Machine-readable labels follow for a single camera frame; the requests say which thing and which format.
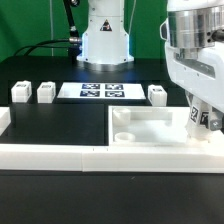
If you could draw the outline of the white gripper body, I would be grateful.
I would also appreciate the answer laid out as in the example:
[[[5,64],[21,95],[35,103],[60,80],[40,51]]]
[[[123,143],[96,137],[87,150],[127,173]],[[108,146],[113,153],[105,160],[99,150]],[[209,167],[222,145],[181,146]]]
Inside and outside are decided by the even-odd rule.
[[[182,60],[165,47],[171,80],[194,96],[224,113],[224,46],[203,48],[197,60]]]

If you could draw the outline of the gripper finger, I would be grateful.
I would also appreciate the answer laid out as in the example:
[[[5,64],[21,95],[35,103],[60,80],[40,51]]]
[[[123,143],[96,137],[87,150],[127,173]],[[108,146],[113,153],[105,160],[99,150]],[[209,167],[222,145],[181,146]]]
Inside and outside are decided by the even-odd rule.
[[[220,130],[223,126],[222,119],[223,119],[222,112],[211,111],[209,113],[209,129],[210,130]]]

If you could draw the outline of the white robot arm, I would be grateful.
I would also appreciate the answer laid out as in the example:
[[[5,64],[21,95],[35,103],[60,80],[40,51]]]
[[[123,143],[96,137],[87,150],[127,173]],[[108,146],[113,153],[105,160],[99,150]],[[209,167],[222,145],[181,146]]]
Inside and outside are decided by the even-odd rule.
[[[160,17],[146,9],[136,24],[142,48],[164,43],[170,79],[186,91],[191,123],[210,130],[224,119],[224,0],[167,2]],[[134,60],[124,29],[124,0],[88,0],[88,28],[82,35],[80,64],[111,69]]]

